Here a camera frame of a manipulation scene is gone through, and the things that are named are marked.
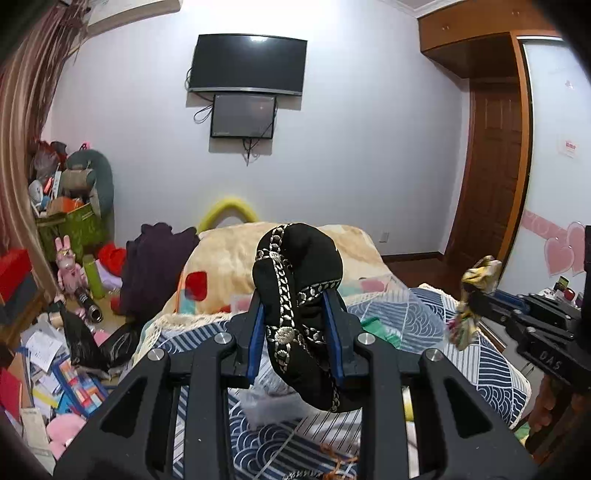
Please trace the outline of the black embroidered headband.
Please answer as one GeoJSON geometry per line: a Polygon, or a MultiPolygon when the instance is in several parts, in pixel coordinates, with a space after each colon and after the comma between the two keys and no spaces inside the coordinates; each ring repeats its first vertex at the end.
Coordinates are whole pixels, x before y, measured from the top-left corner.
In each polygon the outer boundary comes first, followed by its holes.
{"type": "Polygon", "coordinates": [[[304,223],[274,226],[256,247],[252,278],[273,370],[312,407],[341,412],[322,319],[325,291],[342,282],[334,240],[304,223]]]}

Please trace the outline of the yellow floral fabric scrunchie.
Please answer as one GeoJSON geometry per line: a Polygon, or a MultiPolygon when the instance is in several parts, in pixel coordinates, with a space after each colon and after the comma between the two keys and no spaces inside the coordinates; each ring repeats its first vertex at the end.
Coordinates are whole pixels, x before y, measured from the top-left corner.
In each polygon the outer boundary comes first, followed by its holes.
{"type": "Polygon", "coordinates": [[[462,275],[461,299],[455,317],[448,322],[449,341],[459,351],[474,341],[482,317],[480,303],[496,290],[501,269],[502,262],[487,255],[462,275]]]}

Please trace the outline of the beige plush blanket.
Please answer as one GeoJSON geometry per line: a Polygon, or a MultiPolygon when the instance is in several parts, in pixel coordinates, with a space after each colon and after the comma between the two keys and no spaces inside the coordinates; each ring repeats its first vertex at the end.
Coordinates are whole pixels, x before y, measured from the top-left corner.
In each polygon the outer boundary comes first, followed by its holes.
{"type": "MultiPolygon", "coordinates": [[[[216,314],[230,305],[235,296],[253,292],[252,266],[256,247],[273,223],[256,222],[231,225],[204,231],[190,254],[178,280],[177,288],[162,308],[163,314],[216,314]],[[206,295],[201,301],[185,296],[186,277],[195,272],[206,274],[206,295]]],[[[360,228],[348,225],[325,225],[320,228],[335,242],[342,257],[342,280],[389,275],[370,236],[360,228]]]]}

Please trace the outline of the clear plastic storage bin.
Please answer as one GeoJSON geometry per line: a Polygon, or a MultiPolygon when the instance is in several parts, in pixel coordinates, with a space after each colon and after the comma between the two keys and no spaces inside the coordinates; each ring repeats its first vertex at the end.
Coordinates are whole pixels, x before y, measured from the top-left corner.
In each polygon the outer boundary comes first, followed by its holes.
{"type": "Polygon", "coordinates": [[[228,393],[238,400],[250,430],[320,413],[276,374],[266,356],[260,361],[259,374],[248,389],[231,389],[228,393]]]}

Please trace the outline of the white wardrobe door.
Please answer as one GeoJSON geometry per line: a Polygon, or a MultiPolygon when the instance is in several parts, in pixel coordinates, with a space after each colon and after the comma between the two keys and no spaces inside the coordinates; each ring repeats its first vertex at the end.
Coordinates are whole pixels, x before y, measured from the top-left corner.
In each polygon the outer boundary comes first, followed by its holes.
{"type": "Polygon", "coordinates": [[[534,293],[565,277],[580,292],[590,223],[590,80],[564,41],[521,36],[518,42],[531,97],[531,161],[500,287],[534,293]]]}

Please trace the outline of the blue white patterned tablecloth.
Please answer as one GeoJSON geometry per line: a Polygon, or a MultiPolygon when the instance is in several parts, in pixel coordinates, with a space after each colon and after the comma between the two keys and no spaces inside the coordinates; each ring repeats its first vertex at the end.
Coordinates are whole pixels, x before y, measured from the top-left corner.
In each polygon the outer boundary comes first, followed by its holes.
{"type": "MultiPolygon", "coordinates": [[[[536,467],[485,400],[439,350],[398,351],[365,332],[355,333],[356,375],[349,385],[363,411],[358,473],[363,479],[409,474],[404,386],[418,390],[419,463],[428,479],[530,479],[536,467]]],[[[149,353],[133,370],[143,388],[128,459],[135,478],[164,479],[172,452],[177,388],[187,386],[184,471],[192,479],[231,479],[228,390],[242,388],[231,367],[230,321],[195,350],[149,353]]]]}

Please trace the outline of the black flashlight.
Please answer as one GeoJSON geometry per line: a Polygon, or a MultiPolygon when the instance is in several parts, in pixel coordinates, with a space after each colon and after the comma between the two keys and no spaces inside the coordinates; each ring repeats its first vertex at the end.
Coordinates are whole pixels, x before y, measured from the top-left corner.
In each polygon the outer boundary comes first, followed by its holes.
{"type": "Polygon", "coordinates": [[[74,295],[84,311],[84,319],[93,324],[101,323],[103,320],[102,310],[92,299],[89,291],[85,287],[79,287],[75,290],[74,295]]]}

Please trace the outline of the green bottle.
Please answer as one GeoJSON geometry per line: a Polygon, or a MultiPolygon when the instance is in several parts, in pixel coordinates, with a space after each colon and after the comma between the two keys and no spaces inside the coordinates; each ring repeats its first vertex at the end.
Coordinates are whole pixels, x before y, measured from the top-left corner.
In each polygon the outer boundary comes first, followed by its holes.
{"type": "Polygon", "coordinates": [[[87,277],[88,288],[94,299],[105,297],[105,291],[98,272],[96,260],[91,254],[86,254],[83,259],[83,268],[87,277]]]}

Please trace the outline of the black plastic bag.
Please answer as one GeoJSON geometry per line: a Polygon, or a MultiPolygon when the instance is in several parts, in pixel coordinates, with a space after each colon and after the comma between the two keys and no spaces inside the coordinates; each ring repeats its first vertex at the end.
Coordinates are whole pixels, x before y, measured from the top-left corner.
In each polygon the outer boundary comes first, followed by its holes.
{"type": "Polygon", "coordinates": [[[62,318],[70,363],[74,368],[109,378],[132,358],[141,330],[137,321],[120,326],[98,345],[78,315],[67,310],[62,301],[55,301],[54,305],[62,318]]]}

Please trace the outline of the colourful blue book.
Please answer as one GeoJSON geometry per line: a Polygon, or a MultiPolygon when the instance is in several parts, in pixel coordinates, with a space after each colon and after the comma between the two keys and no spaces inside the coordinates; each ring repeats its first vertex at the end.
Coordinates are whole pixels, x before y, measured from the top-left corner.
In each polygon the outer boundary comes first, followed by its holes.
{"type": "Polygon", "coordinates": [[[73,413],[88,418],[107,398],[107,391],[99,379],[84,371],[78,371],[71,365],[67,355],[55,359],[51,370],[73,413]]]}

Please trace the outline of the brown wooden door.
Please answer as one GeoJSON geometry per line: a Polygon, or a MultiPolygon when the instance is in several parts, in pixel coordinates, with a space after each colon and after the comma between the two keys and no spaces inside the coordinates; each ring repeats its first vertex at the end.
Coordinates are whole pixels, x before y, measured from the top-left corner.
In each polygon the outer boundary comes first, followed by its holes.
{"type": "Polygon", "coordinates": [[[509,258],[517,233],[517,208],[525,193],[526,118],[518,78],[470,83],[466,162],[444,254],[456,282],[486,255],[502,262],[509,258]]]}

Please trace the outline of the pink rabbit toy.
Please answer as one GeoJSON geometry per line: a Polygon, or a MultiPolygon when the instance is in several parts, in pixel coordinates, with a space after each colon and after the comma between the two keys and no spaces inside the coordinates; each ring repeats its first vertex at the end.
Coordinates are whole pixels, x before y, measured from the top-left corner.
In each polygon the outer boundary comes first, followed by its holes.
{"type": "Polygon", "coordinates": [[[79,288],[87,288],[88,281],[85,270],[76,262],[76,255],[71,248],[69,236],[56,237],[54,243],[55,262],[58,267],[57,282],[60,290],[67,295],[73,295],[79,288]]]}

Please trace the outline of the pink plush pillow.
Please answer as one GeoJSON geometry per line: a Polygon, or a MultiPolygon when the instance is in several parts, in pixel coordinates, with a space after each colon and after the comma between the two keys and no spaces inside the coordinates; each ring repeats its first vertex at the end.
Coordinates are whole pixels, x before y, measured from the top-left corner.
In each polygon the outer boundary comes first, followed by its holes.
{"type": "Polygon", "coordinates": [[[46,427],[49,449],[55,460],[58,460],[75,436],[85,426],[86,419],[74,413],[57,415],[46,427]]]}

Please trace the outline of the red shoe box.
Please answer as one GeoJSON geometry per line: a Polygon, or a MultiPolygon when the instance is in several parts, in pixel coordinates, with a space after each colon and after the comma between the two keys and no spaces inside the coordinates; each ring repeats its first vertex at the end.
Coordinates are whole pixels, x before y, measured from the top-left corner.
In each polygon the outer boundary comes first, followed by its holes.
{"type": "Polygon", "coordinates": [[[12,249],[0,258],[0,299],[5,305],[31,272],[32,265],[26,249],[12,249]]]}

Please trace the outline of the striped brown curtain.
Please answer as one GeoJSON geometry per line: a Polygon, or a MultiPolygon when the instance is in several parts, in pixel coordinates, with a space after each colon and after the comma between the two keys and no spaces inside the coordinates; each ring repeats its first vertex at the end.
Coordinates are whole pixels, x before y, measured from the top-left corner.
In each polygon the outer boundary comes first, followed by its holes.
{"type": "Polygon", "coordinates": [[[47,298],[57,291],[28,196],[33,151],[66,58],[84,29],[85,1],[49,1],[1,62],[1,252],[25,249],[47,298]]]}

